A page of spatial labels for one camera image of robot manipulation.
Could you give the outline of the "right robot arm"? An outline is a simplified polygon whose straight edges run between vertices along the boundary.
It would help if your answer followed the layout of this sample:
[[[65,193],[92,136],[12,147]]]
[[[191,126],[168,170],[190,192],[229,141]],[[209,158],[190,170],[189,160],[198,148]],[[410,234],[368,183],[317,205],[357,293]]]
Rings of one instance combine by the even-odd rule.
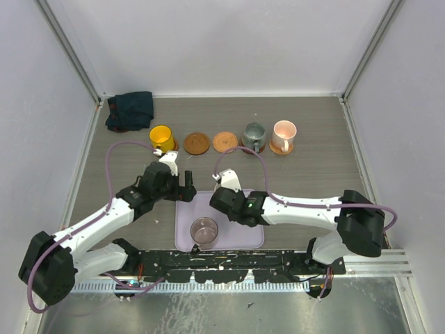
[[[345,190],[340,197],[289,198],[265,191],[245,195],[220,187],[213,193],[210,206],[230,221],[249,227],[294,224],[327,230],[328,234],[311,239],[305,266],[320,274],[334,261],[347,255],[380,257],[384,241],[385,213],[360,193]]]

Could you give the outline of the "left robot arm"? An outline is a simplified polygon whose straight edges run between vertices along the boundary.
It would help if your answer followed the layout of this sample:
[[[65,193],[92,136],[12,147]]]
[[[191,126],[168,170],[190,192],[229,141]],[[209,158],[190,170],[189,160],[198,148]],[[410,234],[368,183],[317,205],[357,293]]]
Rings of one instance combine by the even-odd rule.
[[[18,273],[27,285],[28,302],[32,304],[37,295],[47,305],[55,305],[77,283],[109,271],[133,275],[142,264],[141,252],[128,241],[116,239],[103,248],[92,247],[151,212],[158,201],[190,202],[196,193],[192,171],[185,172],[185,184],[180,185],[176,163],[153,162],[88,218],[54,234],[37,233]]]

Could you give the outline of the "woven rattan coaster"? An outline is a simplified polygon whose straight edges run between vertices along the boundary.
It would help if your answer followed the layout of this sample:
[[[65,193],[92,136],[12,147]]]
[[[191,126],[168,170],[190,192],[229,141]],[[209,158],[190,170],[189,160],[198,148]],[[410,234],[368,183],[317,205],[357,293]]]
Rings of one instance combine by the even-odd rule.
[[[278,155],[288,155],[288,154],[290,154],[293,151],[293,147],[294,147],[294,145],[290,144],[289,149],[286,152],[283,152],[279,148],[276,148],[271,141],[269,142],[270,150],[273,153],[278,154]]]
[[[213,148],[220,153],[234,148],[238,145],[238,139],[235,134],[231,132],[220,132],[216,134],[212,141]]]

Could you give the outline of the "lilac mug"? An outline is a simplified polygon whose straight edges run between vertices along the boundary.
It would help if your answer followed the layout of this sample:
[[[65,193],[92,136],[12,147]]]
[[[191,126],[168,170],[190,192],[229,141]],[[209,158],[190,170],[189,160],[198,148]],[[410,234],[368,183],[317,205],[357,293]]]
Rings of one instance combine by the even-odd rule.
[[[191,238],[194,244],[203,251],[212,249],[218,240],[218,225],[209,217],[201,217],[195,220],[190,228]]]

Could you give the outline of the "grey green mug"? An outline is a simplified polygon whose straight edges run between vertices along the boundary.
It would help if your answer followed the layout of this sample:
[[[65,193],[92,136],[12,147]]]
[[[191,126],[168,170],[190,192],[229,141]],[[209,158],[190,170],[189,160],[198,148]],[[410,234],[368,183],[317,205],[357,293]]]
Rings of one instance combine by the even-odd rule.
[[[251,122],[244,129],[241,143],[245,148],[260,153],[266,144],[266,130],[261,124]]]

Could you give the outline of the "yellow mug black outside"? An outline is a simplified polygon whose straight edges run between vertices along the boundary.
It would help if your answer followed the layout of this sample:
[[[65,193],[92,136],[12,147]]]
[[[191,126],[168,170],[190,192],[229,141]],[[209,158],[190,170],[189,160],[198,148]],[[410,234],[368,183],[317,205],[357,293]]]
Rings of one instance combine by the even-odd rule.
[[[165,125],[158,125],[152,128],[149,133],[150,142],[162,143],[170,138],[174,138],[171,128]]]

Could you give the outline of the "pink mug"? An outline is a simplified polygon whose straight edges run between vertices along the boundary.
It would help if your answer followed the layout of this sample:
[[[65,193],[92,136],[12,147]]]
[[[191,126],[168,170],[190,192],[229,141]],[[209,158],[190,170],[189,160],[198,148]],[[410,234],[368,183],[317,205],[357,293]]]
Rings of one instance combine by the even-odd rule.
[[[274,124],[271,142],[276,148],[286,152],[293,144],[297,134],[296,126],[288,120],[280,120]]]

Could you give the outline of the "brown wooden coaster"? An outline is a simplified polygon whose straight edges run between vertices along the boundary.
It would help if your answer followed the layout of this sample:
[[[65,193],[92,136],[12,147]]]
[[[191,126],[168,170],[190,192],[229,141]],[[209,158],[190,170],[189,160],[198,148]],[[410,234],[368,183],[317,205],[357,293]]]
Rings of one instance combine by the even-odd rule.
[[[160,157],[168,151],[177,151],[179,144],[175,138],[170,138],[162,143],[152,142],[152,147],[154,148],[154,154]]]
[[[241,150],[246,154],[261,154],[264,151],[265,147],[266,146],[263,145],[261,148],[255,149],[255,148],[248,148],[242,145]]]
[[[202,132],[193,132],[184,139],[184,149],[191,155],[204,154],[209,147],[209,137]]]

